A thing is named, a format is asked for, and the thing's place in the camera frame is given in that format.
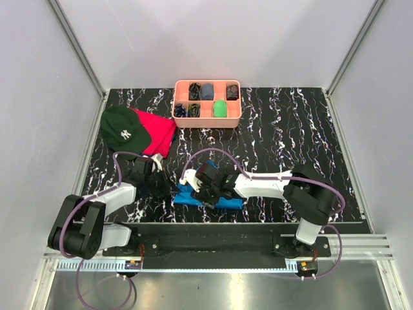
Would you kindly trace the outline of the bright blue napkin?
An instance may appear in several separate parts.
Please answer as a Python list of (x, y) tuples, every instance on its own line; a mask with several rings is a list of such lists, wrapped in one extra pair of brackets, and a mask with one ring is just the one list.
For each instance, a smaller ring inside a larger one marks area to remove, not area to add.
[[(245, 201), (244, 198), (242, 198), (236, 191), (235, 191), (235, 184), (237, 178), (240, 176), (240, 173), (230, 173), (234, 174), (234, 208), (229, 209), (229, 210), (241, 210), (243, 207), (243, 202)], [(187, 184), (187, 185), (182, 185), (182, 184), (177, 184), (178, 188), (178, 193), (175, 195), (174, 198), (174, 203), (176, 204), (182, 204), (182, 205), (192, 205), (192, 206), (205, 206), (203, 205), (200, 201), (195, 200), (194, 198), (191, 197), (191, 193), (193, 191), (193, 188)]]

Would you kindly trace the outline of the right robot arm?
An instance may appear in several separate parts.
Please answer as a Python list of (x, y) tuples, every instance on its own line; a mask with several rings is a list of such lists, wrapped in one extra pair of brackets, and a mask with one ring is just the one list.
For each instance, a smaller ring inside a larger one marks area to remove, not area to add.
[(205, 163), (196, 170), (187, 169), (180, 183), (189, 184), (194, 190), (192, 197), (210, 207), (215, 207), (221, 198), (286, 200), (299, 218), (293, 248), (301, 256), (315, 250), (316, 238), (327, 224), (337, 198), (337, 190), (316, 171), (302, 165), (277, 173), (226, 173)]

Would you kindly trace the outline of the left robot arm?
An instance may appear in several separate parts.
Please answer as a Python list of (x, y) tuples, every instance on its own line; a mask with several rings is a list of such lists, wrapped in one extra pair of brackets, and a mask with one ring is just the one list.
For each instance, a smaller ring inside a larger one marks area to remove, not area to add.
[(48, 236), (49, 248), (67, 258), (89, 260), (100, 250), (117, 247), (131, 256), (139, 249), (139, 240), (123, 224), (106, 224), (105, 219), (118, 209), (146, 196), (164, 197), (171, 185), (162, 167), (163, 157), (138, 157), (122, 182), (88, 196), (67, 196)]

